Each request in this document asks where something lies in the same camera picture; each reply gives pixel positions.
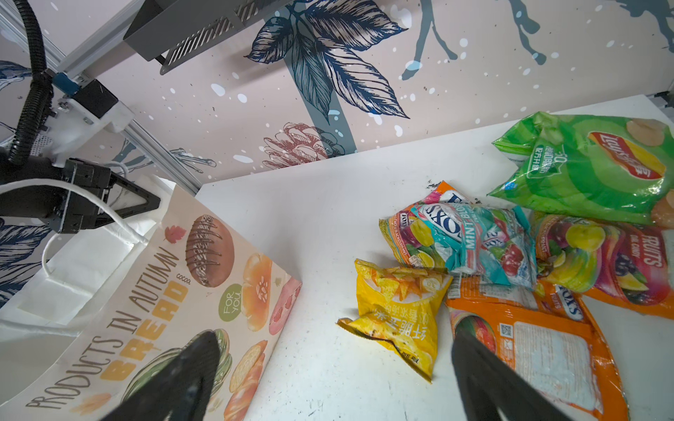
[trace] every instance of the barcode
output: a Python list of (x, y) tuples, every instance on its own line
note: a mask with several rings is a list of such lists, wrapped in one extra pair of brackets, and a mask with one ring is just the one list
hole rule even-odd
[(461, 275), (454, 276), (450, 289), (447, 290), (447, 299), (454, 300), (461, 298)]

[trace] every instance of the orange candy bag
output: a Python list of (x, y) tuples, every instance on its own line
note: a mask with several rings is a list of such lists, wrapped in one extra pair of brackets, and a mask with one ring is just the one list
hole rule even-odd
[[(533, 310), (531, 301), (527, 308), (512, 300), (513, 296), (488, 296), (479, 288), (476, 292), (479, 279), (469, 279), (460, 285), (465, 298), (446, 301), (454, 335), (460, 329), (467, 330), (551, 401), (565, 403), (600, 421), (628, 419), (613, 356), (580, 299), (566, 291), (560, 300), (557, 287), (539, 282), (534, 293), (539, 309)], [(575, 320), (577, 315), (569, 318), (563, 305), (556, 308), (557, 302), (577, 307), (580, 320)]]

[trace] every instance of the pine cone illustration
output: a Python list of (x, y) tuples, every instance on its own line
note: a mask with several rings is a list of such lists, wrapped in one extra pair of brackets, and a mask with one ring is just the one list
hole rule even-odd
[(306, 124), (287, 123), (283, 132), (274, 137), (264, 138), (267, 143), (264, 151), (271, 160), (263, 163), (269, 168), (285, 168), (344, 155), (344, 148), (330, 133)]

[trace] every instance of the fruit candy bag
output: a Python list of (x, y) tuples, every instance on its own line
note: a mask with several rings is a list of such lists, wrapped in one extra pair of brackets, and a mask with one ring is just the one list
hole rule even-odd
[(412, 206), (422, 203), (470, 203), (470, 201), (443, 181), (423, 200), (409, 205), (391, 218), (379, 220), (379, 229), (400, 264), (444, 269), (445, 261), (435, 250), (435, 240), (431, 231), (410, 212)]
[(412, 206), (450, 271), (485, 275), (494, 284), (536, 285), (534, 243), (522, 209), (462, 203)]
[(452, 300), (463, 298), (470, 301), (508, 304), (524, 309), (542, 311), (571, 320), (583, 320), (583, 312), (578, 299), (568, 289), (560, 285), (539, 280), (532, 291), (523, 286), (497, 285), (479, 276), (454, 276), (445, 304), (451, 306)]
[(674, 319), (661, 228), (537, 212), (534, 231), (540, 279), (615, 306)]
[(465, 298), (447, 305), (455, 336), (468, 331), (548, 399), (599, 421), (628, 420), (606, 339), (582, 300), (577, 303), (583, 321)]

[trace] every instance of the lay's logo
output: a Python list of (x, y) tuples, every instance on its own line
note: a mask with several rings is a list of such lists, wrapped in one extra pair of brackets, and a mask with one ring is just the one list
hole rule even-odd
[(600, 131), (593, 131), (588, 137), (632, 176), (642, 180), (657, 180), (664, 177), (667, 167), (655, 155), (636, 143)]

